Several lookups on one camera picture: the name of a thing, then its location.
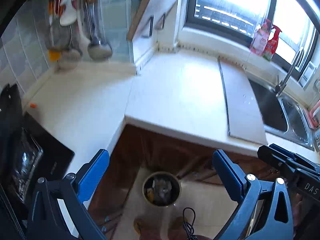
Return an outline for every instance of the red spray bottle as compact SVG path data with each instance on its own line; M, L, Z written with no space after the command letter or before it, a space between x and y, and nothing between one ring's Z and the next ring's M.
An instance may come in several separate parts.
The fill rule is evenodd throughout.
M276 29L275 35L270 41L267 42L267 45L262 54L262 56L268 61L271 61L273 55L276 53L276 49L278 47L278 41L279 41L279 34L280 32L282 32L280 28L275 25L273 25L272 29Z

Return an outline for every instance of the beige floor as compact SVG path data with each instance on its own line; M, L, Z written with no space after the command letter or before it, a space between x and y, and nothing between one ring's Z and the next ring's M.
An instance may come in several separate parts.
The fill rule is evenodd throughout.
M138 240L139 236L133 228L136 217L159 229L162 240L166 240L169 223L182 216L185 207L191 207L196 211L195 234L213 239L237 206L236 202L230 200L223 186L181 181L181 196L174 206L154 207L146 202L141 191L143 181L150 173L140 168L113 240ZM186 215L188 220L192 221L193 213L188 212Z

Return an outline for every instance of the window glass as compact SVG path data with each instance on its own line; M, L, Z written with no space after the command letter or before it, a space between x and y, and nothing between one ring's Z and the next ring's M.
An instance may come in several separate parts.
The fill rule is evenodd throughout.
M195 17L253 37L269 0L196 0Z
M314 26L296 0L277 0L273 24L282 30L276 50L279 56L292 64L300 47L304 47L307 57L313 41Z

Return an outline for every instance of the black cable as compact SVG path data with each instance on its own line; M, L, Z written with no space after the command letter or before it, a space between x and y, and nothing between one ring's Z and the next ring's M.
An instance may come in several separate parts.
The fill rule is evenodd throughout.
M186 209L191 209L193 211L193 221L192 221L192 224L188 223L185 219L185 216L184 216L184 211ZM196 220L196 212L194 211L193 208L189 208L189 207L186 207L183 212L182 212L182 215L183 215L183 229L185 230L185 232L187 233L187 236L188 236L188 240L197 240L197 237L193 234L195 232L194 228L193 228L193 224L195 223L195 220Z

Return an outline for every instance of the person's leg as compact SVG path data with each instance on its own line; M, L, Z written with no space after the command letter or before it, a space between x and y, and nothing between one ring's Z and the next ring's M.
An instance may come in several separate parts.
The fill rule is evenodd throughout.
M206 236L197 236L198 240L211 240ZM168 239L169 240L187 240L188 236L185 230L183 229L183 217L178 217L170 225L168 230Z
M133 227L140 235L140 240L161 240L160 233L141 219L135 219Z

